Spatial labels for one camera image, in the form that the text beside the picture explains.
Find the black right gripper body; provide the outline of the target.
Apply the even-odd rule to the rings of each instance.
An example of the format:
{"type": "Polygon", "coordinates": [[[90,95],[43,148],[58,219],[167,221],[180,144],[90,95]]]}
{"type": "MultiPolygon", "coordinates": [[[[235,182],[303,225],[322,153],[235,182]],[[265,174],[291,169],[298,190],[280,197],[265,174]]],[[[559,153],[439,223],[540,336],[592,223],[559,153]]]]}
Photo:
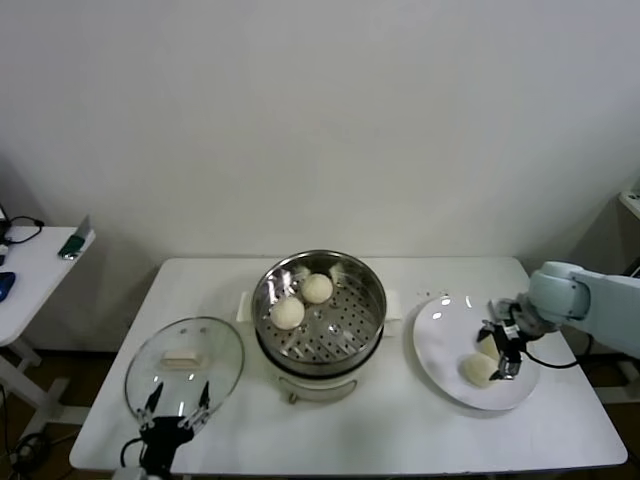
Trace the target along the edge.
{"type": "Polygon", "coordinates": [[[533,311],[508,309],[502,322],[502,332],[501,348],[504,351],[524,352],[529,342],[537,341],[550,332],[550,323],[533,311]]]}

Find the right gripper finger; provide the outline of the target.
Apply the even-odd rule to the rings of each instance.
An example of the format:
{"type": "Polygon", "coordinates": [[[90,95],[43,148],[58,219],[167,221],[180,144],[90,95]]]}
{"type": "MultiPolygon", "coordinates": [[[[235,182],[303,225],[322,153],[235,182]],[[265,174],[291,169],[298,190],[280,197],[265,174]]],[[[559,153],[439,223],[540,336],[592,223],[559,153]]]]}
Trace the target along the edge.
{"type": "Polygon", "coordinates": [[[521,363],[522,358],[519,351],[502,352],[497,369],[490,376],[490,380],[514,380],[519,374],[521,363]]]}
{"type": "Polygon", "coordinates": [[[516,304],[508,299],[490,300],[487,304],[489,317],[482,321],[477,341],[481,342],[496,333],[509,340],[517,339],[519,337],[519,328],[515,320],[515,306],[516,304]]]}

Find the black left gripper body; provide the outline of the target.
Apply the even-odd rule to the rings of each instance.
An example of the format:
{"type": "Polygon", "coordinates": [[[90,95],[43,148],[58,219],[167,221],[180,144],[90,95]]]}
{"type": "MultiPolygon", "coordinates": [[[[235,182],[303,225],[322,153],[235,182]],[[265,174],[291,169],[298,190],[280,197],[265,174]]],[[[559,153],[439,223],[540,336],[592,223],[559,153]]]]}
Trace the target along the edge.
{"type": "Polygon", "coordinates": [[[169,473],[179,447],[195,437],[190,426],[181,425],[182,417],[157,417],[151,427],[142,429],[145,445],[141,466],[147,473],[169,473]]]}

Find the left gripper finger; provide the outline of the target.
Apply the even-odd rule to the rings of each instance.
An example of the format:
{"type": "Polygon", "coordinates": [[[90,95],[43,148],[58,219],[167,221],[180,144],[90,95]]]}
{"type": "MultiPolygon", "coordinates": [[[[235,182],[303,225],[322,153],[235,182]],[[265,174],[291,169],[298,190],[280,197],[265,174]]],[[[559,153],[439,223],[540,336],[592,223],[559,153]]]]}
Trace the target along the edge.
{"type": "Polygon", "coordinates": [[[197,408],[188,416],[186,416],[181,422],[180,427],[183,429],[200,429],[207,421],[210,416],[209,407],[210,407],[210,393],[209,393],[210,382],[207,381],[202,389],[200,394],[197,408]]]}
{"type": "Polygon", "coordinates": [[[151,429],[154,426],[154,412],[162,395],[164,383],[159,382],[155,390],[147,397],[143,408],[137,410],[137,421],[141,431],[151,429]]]}

